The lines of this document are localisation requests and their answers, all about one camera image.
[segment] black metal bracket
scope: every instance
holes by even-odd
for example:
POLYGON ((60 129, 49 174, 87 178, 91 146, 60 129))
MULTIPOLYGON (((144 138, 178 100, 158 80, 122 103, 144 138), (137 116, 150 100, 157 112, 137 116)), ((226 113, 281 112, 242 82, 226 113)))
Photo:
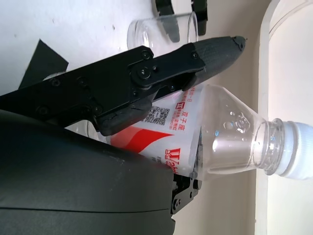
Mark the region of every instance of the black metal bracket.
POLYGON ((137 47, 0 96, 0 109, 61 127, 86 119, 113 135, 144 119, 155 97, 190 83, 205 66, 195 50, 187 44, 153 58, 151 49, 137 47))
POLYGON ((171 214, 176 214, 191 202, 202 186, 202 181, 180 175, 174 175, 174 183, 171 214))
MULTIPOLYGON (((191 0, 191 7, 192 10, 197 15, 197 22, 198 22, 198 35, 203 36, 206 33, 206 23, 208 20, 207 17, 207 0, 191 0)), ((172 6, 171 0, 156 0, 156 8, 160 16, 167 16, 173 15, 174 10, 172 6)), ((179 28, 173 27, 175 22, 171 24, 171 27, 167 27, 163 24, 164 30, 169 35, 171 40, 177 41, 177 32, 179 36, 179 28)))

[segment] qr code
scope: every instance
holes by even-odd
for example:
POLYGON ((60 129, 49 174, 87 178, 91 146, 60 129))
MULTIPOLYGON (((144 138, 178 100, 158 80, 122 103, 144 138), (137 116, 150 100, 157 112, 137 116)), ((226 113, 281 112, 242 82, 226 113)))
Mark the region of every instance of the qr code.
POLYGON ((169 112, 170 109, 152 106, 148 116, 143 121, 164 126, 169 112))

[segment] white wall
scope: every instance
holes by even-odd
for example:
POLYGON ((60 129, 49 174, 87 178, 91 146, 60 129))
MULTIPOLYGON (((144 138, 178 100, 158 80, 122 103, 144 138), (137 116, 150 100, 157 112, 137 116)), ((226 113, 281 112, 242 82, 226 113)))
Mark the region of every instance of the white wall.
MULTIPOLYGON (((257 36, 270 0, 208 0, 205 37, 248 38, 241 58, 210 83, 225 86, 252 106, 252 64, 257 36)), ((255 171, 204 182, 199 195, 174 216, 176 235, 252 235, 255 223, 255 171)))
MULTIPOLYGON (((284 21, 269 47, 269 119, 313 125, 313 4, 284 21)), ((313 180, 268 178, 268 235, 313 234, 313 180)))

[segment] red stripe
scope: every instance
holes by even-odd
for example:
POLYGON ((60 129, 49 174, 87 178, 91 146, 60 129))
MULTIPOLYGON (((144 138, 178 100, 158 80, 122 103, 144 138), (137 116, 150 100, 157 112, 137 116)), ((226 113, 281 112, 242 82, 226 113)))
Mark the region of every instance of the red stripe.
POLYGON ((134 135, 131 141, 124 147, 124 149, 135 153, 140 153, 154 141, 167 136, 172 136, 172 134, 142 129, 134 135))

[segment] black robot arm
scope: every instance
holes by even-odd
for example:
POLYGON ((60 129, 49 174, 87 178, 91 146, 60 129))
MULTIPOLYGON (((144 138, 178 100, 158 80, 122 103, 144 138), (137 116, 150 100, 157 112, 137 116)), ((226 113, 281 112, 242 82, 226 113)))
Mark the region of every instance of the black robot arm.
POLYGON ((138 47, 0 96, 0 234, 173 234, 171 216, 201 181, 64 127, 86 119, 115 134, 154 100, 228 68, 244 46, 216 38, 157 58, 138 47))

